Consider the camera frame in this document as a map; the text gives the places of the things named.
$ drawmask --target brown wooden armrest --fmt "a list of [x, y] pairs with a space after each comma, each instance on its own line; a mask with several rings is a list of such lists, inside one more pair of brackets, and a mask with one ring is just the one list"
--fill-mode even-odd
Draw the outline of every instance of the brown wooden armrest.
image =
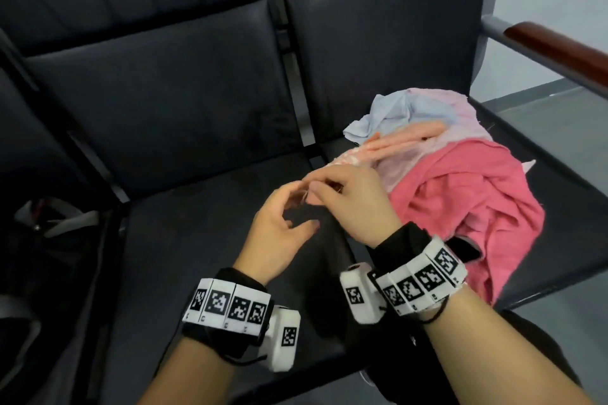
[[608, 54], [600, 50], [532, 22], [511, 26], [505, 30], [505, 36], [589, 80], [608, 87]]

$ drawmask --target bag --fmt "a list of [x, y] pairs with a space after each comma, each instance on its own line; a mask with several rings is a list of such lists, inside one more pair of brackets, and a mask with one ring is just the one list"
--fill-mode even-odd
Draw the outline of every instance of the bag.
[[70, 341], [99, 238], [98, 212], [55, 198], [0, 224], [0, 404], [25, 404]]

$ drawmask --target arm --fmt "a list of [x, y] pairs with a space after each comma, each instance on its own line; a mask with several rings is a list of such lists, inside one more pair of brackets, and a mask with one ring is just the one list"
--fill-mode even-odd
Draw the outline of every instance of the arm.
[[[263, 286], [279, 276], [300, 247], [319, 228], [316, 220], [291, 228], [283, 210], [301, 194], [301, 181], [275, 190], [256, 213], [234, 269]], [[182, 338], [158, 376], [154, 378], [139, 405], [218, 405], [225, 403], [234, 367], [211, 348]]]
[[[325, 181], [341, 184], [342, 192]], [[304, 182], [346, 232], [371, 248], [402, 227], [373, 169], [331, 165]], [[426, 332], [462, 405], [592, 403], [467, 286]]]

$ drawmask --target chair backrest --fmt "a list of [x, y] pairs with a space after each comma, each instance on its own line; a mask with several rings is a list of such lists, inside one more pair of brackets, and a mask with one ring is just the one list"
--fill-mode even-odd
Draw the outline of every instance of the chair backrest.
[[468, 94], [483, 0], [285, 0], [318, 142], [376, 94], [416, 86]]
[[301, 148], [266, 0], [0, 0], [0, 27], [131, 196]]
[[62, 198], [85, 210], [111, 203], [89, 184], [0, 69], [0, 214], [38, 196]]

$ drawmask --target wall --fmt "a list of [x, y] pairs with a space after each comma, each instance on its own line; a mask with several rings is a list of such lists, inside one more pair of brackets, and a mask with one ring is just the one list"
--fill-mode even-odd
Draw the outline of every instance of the wall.
[[[534, 21], [608, 51], [608, 0], [497, 0], [494, 14], [511, 23]], [[559, 78], [490, 40], [471, 96], [487, 101]]]

